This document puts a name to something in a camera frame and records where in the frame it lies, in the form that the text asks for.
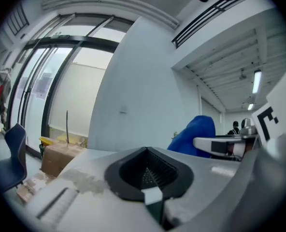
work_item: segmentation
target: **white pillar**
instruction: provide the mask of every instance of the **white pillar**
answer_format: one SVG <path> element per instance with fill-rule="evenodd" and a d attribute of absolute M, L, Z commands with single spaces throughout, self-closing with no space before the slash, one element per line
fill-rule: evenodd
<path fill-rule="evenodd" d="M 201 91 L 200 91 L 199 85 L 197 85 L 197 92 L 198 92 L 199 115 L 202 115 L 202 98 L 201 98 Z"/>
<path fill-rule="evenodd" d="M 226 134 L 226 132 L 225 132 L 225 122 L 226 122 L 226 113 L 221 113 L 221 123 L 222 123 L 222 133 L 223 133 L 223 135 L 225 135 Z"/>

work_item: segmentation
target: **white wall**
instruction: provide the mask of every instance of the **white wall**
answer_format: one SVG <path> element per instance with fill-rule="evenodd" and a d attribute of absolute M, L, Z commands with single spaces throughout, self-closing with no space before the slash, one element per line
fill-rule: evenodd
<path fill-rule="evenodd" d="M 200 115 L 197 85 L 177 72 L 174 72 L 174 77 L 181 95 L 185 119 L 190 122 L 195 116 Z"/>
<path fill-rule="evenodd" d="M 31 29 L 42 23 L 41 20 L 39 20 L 42 16 L 44 16 L 41 3 L 42 0 L 21 0 L 22 8 L 27 21 L 29 22 L 29 26 L 25 26 L 16 36 L 13 35 L 7 23 L 3 24 L 3 30 L 7 33 L 8 37 L 14 44 L 21 41 L 21 36 L 23 34 L 27 34 Z"/>
<path fill-rule="evenodd" d="M 185 128 L 192 115 L 185 115 L 181 89 L 167 62 L 175 50 L 172 36 L 142 17 L 129 29 L 99 88 L 88 148 L 167 148 L 173 133 Z"/>
<path fill-rule="evenodd" d="M 242 120 L 245 118 L 251 119 L 251 124 L 254 125 L 254 122 L 251 118 L 252 112 L 239 112 L 239 113 L 226 113 L 225 114 L 225 132 L 224 134 L 227 134 L 230 130 L 233 129 L 233 122 L 238 121 L 239 122 L 239 129 L 241 129 Z"/>
<path fill-rule="evenodd" d="M 215 124 L 216 135 L 223 135 L 223 126 L 220 122 L 220 112 L 202 99 L 202 115 L 209 116 Z"/>

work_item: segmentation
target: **floor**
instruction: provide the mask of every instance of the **floor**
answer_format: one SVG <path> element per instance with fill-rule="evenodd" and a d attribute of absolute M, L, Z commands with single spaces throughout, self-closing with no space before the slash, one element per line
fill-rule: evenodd
<path fill-rule="evenodd" d="M 0 134 L 0 160 L 7 159 L 9 157 L 10 157 L 10 150 L 3 138 L 3 135 Z M 27 167 L 27 177 L 25 180 L 31 178 L 39 171 L 39 169 L 41 168 L 41 160 L 38 158 L 34 158 L 30 154 L 26 153 L 26 167 Z M 6 191 L 5 196 L 9 199 L 15 200 L 16 202 L 22 204 L 19 197 L 16 194 L 15 187 Z"/>

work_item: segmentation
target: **blue cloth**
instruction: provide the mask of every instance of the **blue cloth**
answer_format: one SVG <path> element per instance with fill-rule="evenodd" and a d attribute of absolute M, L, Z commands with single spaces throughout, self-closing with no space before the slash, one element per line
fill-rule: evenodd
<path fill-rule="evenodd" d="M 196 116 L 180 134 L 173 138 L 168 150 L 210 158 L 211 154 L 194 147 L 192 141 L 195 137 L 216 137 L 215 125 L 211 117 Z"/>

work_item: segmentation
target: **person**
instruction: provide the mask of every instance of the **person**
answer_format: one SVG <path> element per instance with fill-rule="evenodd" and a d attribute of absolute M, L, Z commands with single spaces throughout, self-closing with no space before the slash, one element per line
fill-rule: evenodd
<path fill-rule="evenodd" d="M 241 130 L 239 129 L 239 122 L 238 121 L 234 121 L 233 122 L 233 130 L 228 132 L 228 135 L 237 135 L 240 134 Z"/>

